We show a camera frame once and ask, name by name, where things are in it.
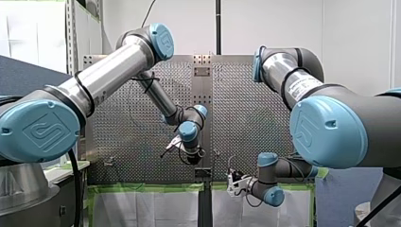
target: white wall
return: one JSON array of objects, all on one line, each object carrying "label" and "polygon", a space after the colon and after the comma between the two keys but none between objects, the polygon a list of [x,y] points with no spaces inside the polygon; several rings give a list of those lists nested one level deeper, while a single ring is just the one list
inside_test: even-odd
[{"label": "white wall", "polygon": [[[150,2],[103,0],[105,54],[122,33],[142,24]],[[322,55],[323,0],[223,0],[221,17],[222,54],[251,55],[264,44]],[[156,22],[171,29],[175,54],[216,53],[215,0],[156,1],[147,25]]]},{"label": "white wall", "polygon": [[224,55],[251,55],[263,44],[322,56],[322,0],[222,0],[221,17]]},{"label": "white wall", "polygon": [[[121,34],[141,26],[150,3],[151,0],[103,0],[105,54],[115,49]],[[214,13],[214,0],[159,0],[146,25],[167,25],[173,34],[175,54],[208,54],[216,49]]]},{"label": "white wall", "polygon": [[362,95],[392,80],[393,0],[324,1],[323,69],[327,82]]}]

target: industrial robot arm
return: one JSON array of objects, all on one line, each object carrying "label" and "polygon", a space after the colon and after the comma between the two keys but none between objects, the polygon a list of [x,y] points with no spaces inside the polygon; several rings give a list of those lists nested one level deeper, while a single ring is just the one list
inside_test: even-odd
[{"label": "industrial robot arm", "polygon": [[278,185],[281,179],[294,178],[302,182],[306,178],[316,177],[317,174],[318,168],[300,157],[281,158],[275,153],[263,152],[257,157],[256,177],[228,167],[227,192],[231,197],[250,194],[265,204],[277,207],[285,198],[283,189]]},{"label": "industrial robot arm", "polygon": [[160,84],[145,79],[147,70],[159,61],[170,59],[173,53],[174,43],[168,28],[152,24],[121,36],[112,54],[63,84],[45,86],[15,102],[2,102],[0,156],[16,163],[59,158],[74,146],[79,130],[95,108],[132,77],[142,78],[139,82],[147,87],[152,83],[147,94],[168,124],[181,124],[183,146],[194,149],[198,146],[198,131],[206,109],[195,106],[178,118],[177,107]]},{"label": "industrial robot arm", "polygon": [[155,80],[149,71],[139,74],[134,80],[139,82],[154,105],[161,111],[163,121],[168,125],[179,126],[179,135],[171,141],[167,150],[173,147],[182,150],[186,154],[188,163],[196,165],[204,155],[199,137],[207,115],[206,108],[202,105],[187,108],[175,105],[159,81]]},{"label": "industrial robot arm", "polygon": [[314,166],[401,166],[401,91],[359,96],[338,84],[323,84],[319,60],[304,49],[260,47],[253,80],[277,92],[291,111],[296,151]]}]

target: robot logo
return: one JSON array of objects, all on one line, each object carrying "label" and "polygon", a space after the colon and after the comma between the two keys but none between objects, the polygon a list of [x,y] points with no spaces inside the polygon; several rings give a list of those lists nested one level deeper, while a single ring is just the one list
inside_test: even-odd
[{"label": "robot logo", "polygon": [[163,34],[161,35],[161,41],[162,41],[162,44],[167,49],[171,48],[172,42],[171,42],[171,39],[170,39],[170,34],[169,34],[169,32],[167,30],[165,32],[163,32]]},{"label": "robot logo", "polygon": [[43,115],[26,126],[23,132],[43,152],[48,152],[70,134],[55,113]]},{"label": "robot logo", "polygon": [[293,134],[294,139],[298,143],[302,144],[305,148],[309,148],[312,145],[313,132],[316,131],[317,127],[303,114],[300,114],[299,120],[295,132]]}]

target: metal pole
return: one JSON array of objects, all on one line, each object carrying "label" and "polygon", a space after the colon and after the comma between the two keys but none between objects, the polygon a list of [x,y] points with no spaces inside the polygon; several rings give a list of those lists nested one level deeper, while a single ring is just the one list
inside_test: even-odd
[{"label": "metal pole", "polygon": [[221,55],[221,0],[216,0],[216,54]]}]

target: perforated metal panel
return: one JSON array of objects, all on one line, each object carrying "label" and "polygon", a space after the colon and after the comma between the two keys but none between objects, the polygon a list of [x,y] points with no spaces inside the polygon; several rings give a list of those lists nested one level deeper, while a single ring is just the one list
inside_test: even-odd
[{"label": "perforated metal panel", "polygon": [[[152,71],[172,100],[191,105],[191,56],[160,62]],[[160,155],[174,137],[175,127],[162,122],[159,110],[136,81],[109,97],[92,118],[96,161],[90,183],[185,183],[194,181],[192,166],[176,152]]]},{"label": "perforated metal panel", "polygon": [[[194,77],[199,64],[194,63],[193,56],[175,56],[152,70],[176,104],[208,105],[207,120],[212,128],[206,127],[203,135],[211,133],[207,144],[214,152],[210,153],[210,162],[206,158],[201,163],[214,168],[213,180],[226,180],[227,160],[233,154],[233,167],[245,173],[254,173],[260,152],[290,154],[288,110],[281,97],[266,85],[252,82],[252,57],[212,56],[210,66],[209,76]],[[210,77],[213,86],[203,82]],[[162,123],[160,112],[136,81],[128,82],[101,104],[89,125],[87,155],[94,160],[89,183],[195,181],[193,167],[182,164],[177,152],[160,158],[175,128]]]},{"label": "perforated metal panel", "polygon": [[260,152],[292,152],[289,111],[268,86],[252,81],[252,56],[214,56],[212,149],[216,181],[226,180],[227,161],[254,174]]}]

